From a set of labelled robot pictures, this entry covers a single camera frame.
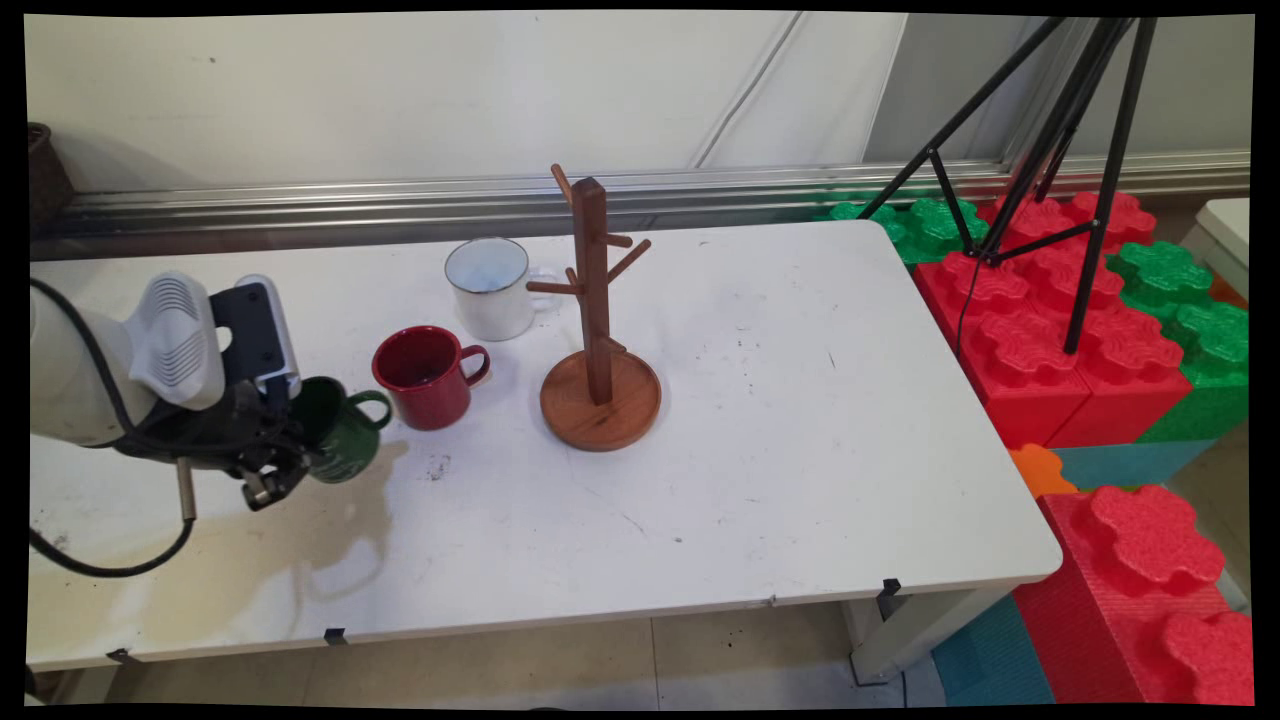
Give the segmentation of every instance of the orange foam block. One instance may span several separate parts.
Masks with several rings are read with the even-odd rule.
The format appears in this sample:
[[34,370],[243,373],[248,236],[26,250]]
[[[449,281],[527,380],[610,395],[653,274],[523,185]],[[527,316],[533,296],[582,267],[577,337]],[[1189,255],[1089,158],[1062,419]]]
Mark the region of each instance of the orange foam block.
[[1024,445],[1020,450],[1010,450],[1018,471],[1023,474],[1027,489],[1032,491],[1032,497],[1042,495],[1057,495],[1068,492],[1080,492],[1075,486],[1062,478],[1062,459],[1052,450],[1038,445]]

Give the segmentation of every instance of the floor tile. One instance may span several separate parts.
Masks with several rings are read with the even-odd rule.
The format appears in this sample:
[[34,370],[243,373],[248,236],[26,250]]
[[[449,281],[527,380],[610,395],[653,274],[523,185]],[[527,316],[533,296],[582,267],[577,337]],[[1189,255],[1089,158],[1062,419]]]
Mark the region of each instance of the floor tile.
[[108,702],[300,705],[316,650],[123,665]]
[[1235,582],[1235,578],[1233,578],[1230,573],[1224,571],[1222,577],[1217,579],[1217,592],[1222,593],[1222,600],[1226,601],[1226,605],[1231,610],[1249,616],[1253,615],[1253,607],[1249,605],[1249,598],[1244,594],[1240,584]]
[[648,620],[324,648],[306,705],[655,710]]
[[1169,489],[1196,509],[1196,527],[1226,556],[1226,571],[1252,598],[1249,559],[1249,423],[1222,436],[1170,478]]
[[906,669],[908,707],[946,707],[947,693],[942,688],[942,678],[933,664],[933,653],[928,653],[915,665]]
[[655,618],[653,633],[663,710],[902,707],[901,676],[854,684],[838,603]]

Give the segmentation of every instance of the wooden base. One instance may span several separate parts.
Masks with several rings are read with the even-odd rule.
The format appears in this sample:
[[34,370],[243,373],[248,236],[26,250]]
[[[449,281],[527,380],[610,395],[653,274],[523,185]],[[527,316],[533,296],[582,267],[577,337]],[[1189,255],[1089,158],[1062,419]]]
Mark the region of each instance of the wooden base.
[[561,360],[543,380],[543,418],[556,437],[579,450],[618,450],[644,437],[658,418],[662,386],[644,360],[614,352],[613,400],[591,402],[586,389],[586,354]]

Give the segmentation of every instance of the wooden pole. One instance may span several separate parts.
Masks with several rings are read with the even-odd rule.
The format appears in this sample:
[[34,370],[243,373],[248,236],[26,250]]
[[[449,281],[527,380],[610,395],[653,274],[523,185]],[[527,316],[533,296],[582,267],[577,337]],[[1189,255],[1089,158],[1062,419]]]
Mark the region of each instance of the wooden pole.
[[556,178],[556,184],[559,186],[561,195],[564,196],[564,202],[568,202],[568,206],[572,208],[573,206],[573,191],[570,190],[570,187],[568,187],[568,178],[564,177],[564,170],[561,169],[559,163],[556,163],[554,165],[552,165],[552,177]]
[[573,249],[582,287],[579,311],[582,316],[582,345],[586,352],[586,386],[591,402],[613,400],[613,368],[609,338],[609,259],[608,220],[604,187],[595,178],[573,183]]

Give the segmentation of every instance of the white mug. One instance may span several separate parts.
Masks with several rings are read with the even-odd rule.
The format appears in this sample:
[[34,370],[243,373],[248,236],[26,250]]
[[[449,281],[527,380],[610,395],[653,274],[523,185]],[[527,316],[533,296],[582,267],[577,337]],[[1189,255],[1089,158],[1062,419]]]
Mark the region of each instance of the white mug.
[[511,340],[529,329],[535,310],[550,310],[559,299],[530,293],[530,278],[558,282],[549,270],[529,270],[529,254],[504,237],[477,237],[453,249],[444,260],[444,277],[453,286],[458,318],[476,340]]

